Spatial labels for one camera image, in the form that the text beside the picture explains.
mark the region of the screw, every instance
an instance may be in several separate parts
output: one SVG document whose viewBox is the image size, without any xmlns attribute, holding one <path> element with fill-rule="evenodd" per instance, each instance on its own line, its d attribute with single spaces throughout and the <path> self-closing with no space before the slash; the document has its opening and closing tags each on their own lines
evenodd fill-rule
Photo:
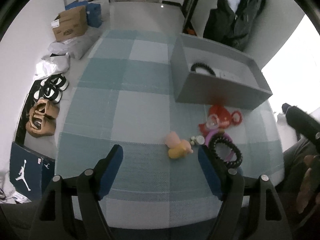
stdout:
<svg viewBox="0 0 320 240">
<path fill-rule="evenodd" d="M 56 175 L 56 176 L 54 176 L 54 177 L 52 178 L 52 180 L 53 180 L 54 182 L 57 182 L 57 181 L 60 180 L 60 176 L 59 176 L 59 175 Z"/>
<path fill-rule="evenodd" d="M 229 169 L 228 173 L 231 174 L 231 175 L 236 175 L 237 171 L 235 169 Z"/>
<path fill-rule="evenodd" d="M 87 176 L 90 176 L 90 175 L 93 174 L 93 170 L 88 169 L 88 170 L 86 170 L 86 171 L 84 172 L 84 174 L 87 175 Z"/>
<path fill-rule="evenodd" d="M 268 181 L 269 180 L 269 177 L 267 175 L 261 175 L 261 179 L 263 181 Z"/>
</svg>

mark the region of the black and white sneaker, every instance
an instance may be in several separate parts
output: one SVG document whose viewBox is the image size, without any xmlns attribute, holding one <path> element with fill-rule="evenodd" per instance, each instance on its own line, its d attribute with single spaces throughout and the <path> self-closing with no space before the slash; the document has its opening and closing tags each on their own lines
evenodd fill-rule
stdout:
<svg viewBox="0 0 320 240">
<path fill-rule="evenodd" d="M 38 102 L 40 98 L 44 98 L 52 101 L 54 104 L 57 104 L 62 98 L 62 92 L 50 82 L 45 82 L 40 90 L 34 93 L 33 97 L 35 102 Z"/>
<path fill-rule="evenodd" d="M 40 85 L 43 87 L 46 82 L 50 82 L 52 85 L 54 85 L 60 91 L 66 90 L 69 85 L 69 81 L 65 78 L 65 76 L 63 74 L 52 75 L 52 76 L 42 80 Z"/>
</svg>

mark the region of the brown cardboard box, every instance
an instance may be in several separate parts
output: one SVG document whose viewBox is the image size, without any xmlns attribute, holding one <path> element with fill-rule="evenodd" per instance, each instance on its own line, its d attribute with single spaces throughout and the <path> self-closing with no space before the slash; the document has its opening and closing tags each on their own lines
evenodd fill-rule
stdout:
<svg viewBox="0 0 320 240">
<path fill-rule="evenodd" d="M 88 29 L 85 6 L 59 13 L 51 27 L 58 42 L 83 35 Z"/>
</svg>

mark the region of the shoe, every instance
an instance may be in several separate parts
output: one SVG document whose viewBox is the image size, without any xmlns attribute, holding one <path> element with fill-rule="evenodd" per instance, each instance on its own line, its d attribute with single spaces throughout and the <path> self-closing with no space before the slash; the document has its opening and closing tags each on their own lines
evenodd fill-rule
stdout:
<svg viewBox="0 0 320 240">
<path fill-rule="evenodd" d="M 44 86 L 34 93 L 33 98 L 35 102 L 38 102 L 39 99 L 44 98 L 52 101 L 54 104 L 57 104 L 62 98 L 62 93 L 50 82 L 45 82 Z"/>
<path fill-rule="evenodd" d="M 29 111 L 29 121 L 26 124 L 27 132 L 35 138 L 54 135 L 56 130 L 55 121 L 45 115 L 36 114 L 35 111 L 34 107 Z"/>
<path fill-rule="evenodd" d="M 52 85 L 54 85 L 60 91 L 66 90 L 69 85 L 69 81 L 65 78 L 65 76 L 63 74 L 52 75 L 52 76 L 42 80 L 40 83 L 40 86 L 43 87 L 46 82 L 50 82 Z"/>
<path fill-rule="evenodd" d="M 48 99 L 39 99 L 34 105 L 34 109 L 36 114 L 45 115 L 49 119 L 57 119 L 60 110 Z"/>
</svg>

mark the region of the tan shoe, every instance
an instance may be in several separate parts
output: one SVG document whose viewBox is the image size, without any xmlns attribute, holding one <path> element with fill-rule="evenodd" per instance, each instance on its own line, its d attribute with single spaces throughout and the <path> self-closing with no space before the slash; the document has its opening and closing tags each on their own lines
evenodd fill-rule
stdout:
<svg viewBox="0 0 320 240">
<path fill-rule="evenodd" d="M 39 101 L 34 105 L 34 109 L 36 114 L 45 115 L 50 119 L 57 119 L 59 114 L 59 108 L 48 99 L 39 99 Z"/>
<path fill-rule="evenodd" d="M 56 130 L 56 123 L 45 115 L 35 113 L 35 108 L 30 109 L 29 121 L 26 124 L 26 130 L 33 137 L 51 136 Z"/>
</svg>

